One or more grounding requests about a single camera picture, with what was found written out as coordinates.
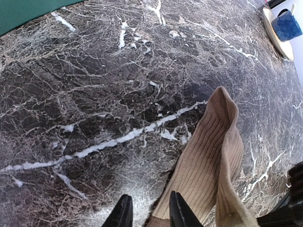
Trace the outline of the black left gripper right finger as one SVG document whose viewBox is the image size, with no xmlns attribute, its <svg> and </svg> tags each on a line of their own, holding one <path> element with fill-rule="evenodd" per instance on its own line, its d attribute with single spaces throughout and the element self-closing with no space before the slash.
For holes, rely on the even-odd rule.
<svg viewBox="0 0 303 227">
<path fill-rule="evenodd" d="M 179 192 L 172 191 L 169 198 L 171 227 L 203 227 Z"/>
</svg>

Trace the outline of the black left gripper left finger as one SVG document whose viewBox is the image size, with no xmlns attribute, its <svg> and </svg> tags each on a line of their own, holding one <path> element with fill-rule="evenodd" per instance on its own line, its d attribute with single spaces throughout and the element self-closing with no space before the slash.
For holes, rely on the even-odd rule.
<svg viewBox="0 0 303 227">
<path fill-rule="evenodd" d="M 132 227 L 133 226 L 133 200 L 123 194 L 102 227 Z"/>
</svg>

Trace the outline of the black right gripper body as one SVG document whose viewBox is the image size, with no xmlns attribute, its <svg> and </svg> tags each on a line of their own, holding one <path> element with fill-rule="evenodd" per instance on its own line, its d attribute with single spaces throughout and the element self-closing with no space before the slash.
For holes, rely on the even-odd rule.
<svg viewBox="0 0 303 227">
<path fill-rule="evenodd" d="M 303 225 L 303 163 L 289 171 L 291 187 L 278 204 L 266 215 L 257 218 L 261 227 L 301 227 Z"/>
</svg>

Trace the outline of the green plastic divider tray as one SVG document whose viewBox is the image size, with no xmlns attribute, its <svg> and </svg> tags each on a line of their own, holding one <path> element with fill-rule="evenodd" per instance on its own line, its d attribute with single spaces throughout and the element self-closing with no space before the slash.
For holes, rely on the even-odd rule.
<svg viewBox="0 0 303 227">
<path fill-rule="evenodd" d="M 81 0 L 0 0 L 0 34 Z"/>
</svg>

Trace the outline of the tan ribbed sock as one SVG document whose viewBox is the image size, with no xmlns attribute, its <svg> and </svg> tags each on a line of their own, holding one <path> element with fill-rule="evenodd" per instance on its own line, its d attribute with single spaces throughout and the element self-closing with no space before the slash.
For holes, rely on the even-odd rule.
<svg viewBox="0 0 303 227">
<path fill-rule="evenodd" d="M 239 110 L 224 87 L 210 96 L 205 113 L 182 151 L 174 173 L 147 225 L 168 227 L 169 198 L 179 192 L 199 223 L 212 209 L 219 227 L 256 227 L 256 217 L 238 197 L 232 181 L 243 158 L 243 142 L 237 129 Z"/>
</svg>

